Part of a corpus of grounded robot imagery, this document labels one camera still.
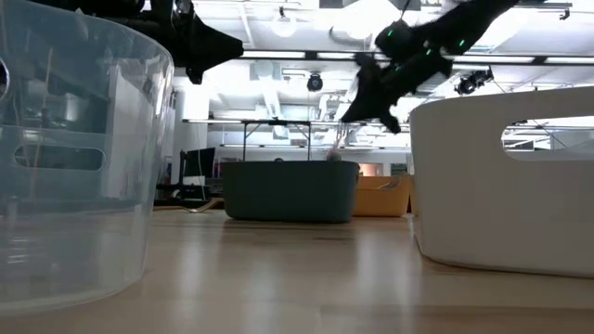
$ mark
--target metal table frame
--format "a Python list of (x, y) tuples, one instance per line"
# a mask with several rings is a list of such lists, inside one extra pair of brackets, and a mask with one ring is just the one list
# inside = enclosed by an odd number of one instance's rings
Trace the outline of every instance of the metal table frame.
[[(243, 120), (241, 121), (243, 124), (243, 160), (245, 161), (245, 151), (246, 151), (246, 142), (248, 141), (248, 137), (252, 135), (260, 125), (266, 124), (271, 126), (289, 126), (295, 125), (297, 130), (299, 130), (305, 138), (307, 138), (307, 160), (311, 160), (312, 156), (312, 123), (309, 121), (285, 121), (285, 120)], [(250, 124), (257, 124), (249, 133), (248, 133), (248, 125)], [(307, 126), (307, 134), (299, 127), (299, 125)]]

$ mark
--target computer monitor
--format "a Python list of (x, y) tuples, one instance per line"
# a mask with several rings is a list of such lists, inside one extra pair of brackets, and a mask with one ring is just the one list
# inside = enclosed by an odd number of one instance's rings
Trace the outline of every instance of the computer monitor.
[(213, 177), (214, 148), (196, 149), (186, 152), (184, 176)]

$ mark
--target ceiling light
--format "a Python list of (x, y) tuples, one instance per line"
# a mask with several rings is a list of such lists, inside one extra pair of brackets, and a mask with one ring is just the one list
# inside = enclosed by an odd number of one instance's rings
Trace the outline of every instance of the ceiling light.
[(293, 51), (244, 51), (242, 58), (287, 58), (287, 59), (304, 59), (304, 52)]
[(489, 71), (488, 65), (454, 64), (455, 71)]
[(534, 61), (534, 57), (512, 57), (512, 56), (445, 56), (445, 58), (452, 58), (456, 62), (462, 63), (482, 63), (482, 64), (498, 64), (498, 63), (522, 63), (529, 64)]
[(282, 69), (282, 75), (283, 76), (295, 75), (295, 76), (306, 77), (308, 74), (309, 74), (309, 71), (308, 70)]
[(545, 60), (546, 64), (560, 64), (560, 65), (592, 65), (594, 58), (592, 57), (549, 57)]
[(272, 21), (272, 32), (279, 37), (291, 37), (297, 31), (297, 19), (295, 17), (288, 17), (284, 13), (284, 8), (279, 8), (279, 14)]
[(353, 52), (319, 52), (318, 59), (355, 59)]

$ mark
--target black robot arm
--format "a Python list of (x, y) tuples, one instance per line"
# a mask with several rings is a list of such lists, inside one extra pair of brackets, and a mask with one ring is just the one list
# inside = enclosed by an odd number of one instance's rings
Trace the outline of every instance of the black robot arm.
[(81, 9), (120, 23), (145, 34), (163, 45), (174, 58), (176, 67), (186, 68), (194, 84), (201, 84), (203, 73), (243, 55), (242, 42), (219, 32), (196, 15), (190, 0), (30, 0), (65, 10)]
[(381, 68), (371, 56), (357, 57), (355, 61), (361, 67), (358, 91), (342, 121), (377, 118), (391, 132), (399, 133), (398, 120), (390, 114), (390, 107), (400, 97), (415, 93), (436, 73), (449, 77), (453, 60), (445, 56), (467, 52), (496, 18), (519, 2), (471, 0), (420, 26), (409, 27), (400, 19), (384, 28), (375, 44), (391, 63)]

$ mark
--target security camera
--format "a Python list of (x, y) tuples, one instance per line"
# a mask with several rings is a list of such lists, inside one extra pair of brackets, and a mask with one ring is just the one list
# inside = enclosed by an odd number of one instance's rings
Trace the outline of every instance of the security camera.
[(495, 77), (491, 69), (488, 71), (474, 71), (470, 76), (461, 78), (460, 83), (454, 88), (454, 91), (461, 96), (470, 95), (478, 88), (484, 86), (485, 83), (494, 79)]
[(571, 11), (569, 10), (569, 8), (565, 8), (565, 10), (563, 11), (563, 14), (561, 14), (559, 16), (559, 20), (566, 20), (569, 19), (569, 17), (572, 15)]
[(319, 73), (312, 73), (307, 81), (307, 90), (310, 92), (319, 92), (324, 86), (322, 77)]
[(201, 71), (200, 69), (188, 66), (188, 67), (186, 67), (186, 75), (187, 75), (187, 78), (193, 84), (202, 84), (202, 79), (204, 77), (204, 71)]

